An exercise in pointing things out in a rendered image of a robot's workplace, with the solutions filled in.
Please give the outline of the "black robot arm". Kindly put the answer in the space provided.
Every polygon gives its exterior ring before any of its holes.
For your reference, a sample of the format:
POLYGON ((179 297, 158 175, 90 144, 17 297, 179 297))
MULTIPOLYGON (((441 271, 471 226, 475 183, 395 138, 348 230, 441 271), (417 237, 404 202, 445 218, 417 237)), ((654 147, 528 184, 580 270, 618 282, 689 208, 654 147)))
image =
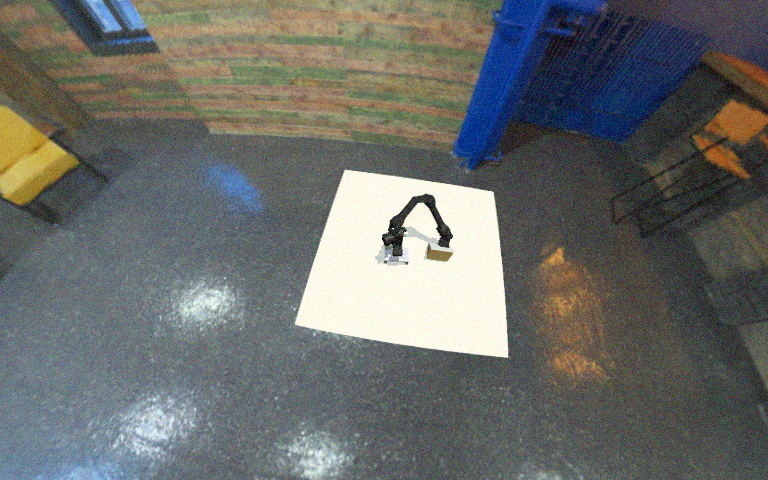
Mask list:
POLYGON ((451 229, 444 223, 435 205, 436 201, 434 196, 428 195, 428 194, 413 196, 411 200, 406 204, 406 206, 401 210, 401 212, 395 215, 389 221, 389 228, 388 228, 389 232, 382 234, 382 241, 384 245, 385 246, 390 246, 390 244, 394 245, 395 239, 396 240, 403 239, 404 232, 407 231, 406 228, 403 226, 404 221, 418 203, 424 203, 427 207, 429 207, 433 217, 437 222, 436 229, 440 236, 438 245, 440 247, 450 248, 449 247, 450 239, 453 238, 451 229), (392 228, 394 228, 394 230, 392 228))

